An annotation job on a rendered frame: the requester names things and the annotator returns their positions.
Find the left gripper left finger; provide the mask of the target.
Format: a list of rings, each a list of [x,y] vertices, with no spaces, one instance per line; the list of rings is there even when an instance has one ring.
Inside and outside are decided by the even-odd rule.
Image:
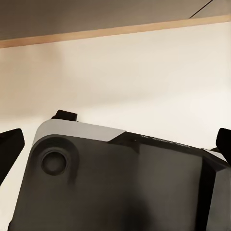
[[[0,133],[0,186],[25,146],[20,128]]]

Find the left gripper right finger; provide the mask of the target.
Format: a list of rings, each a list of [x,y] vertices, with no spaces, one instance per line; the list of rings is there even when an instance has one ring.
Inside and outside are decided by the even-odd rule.
[[[229,166],[231,166],[231,129],[219,129],[216,139],[216,146]]]

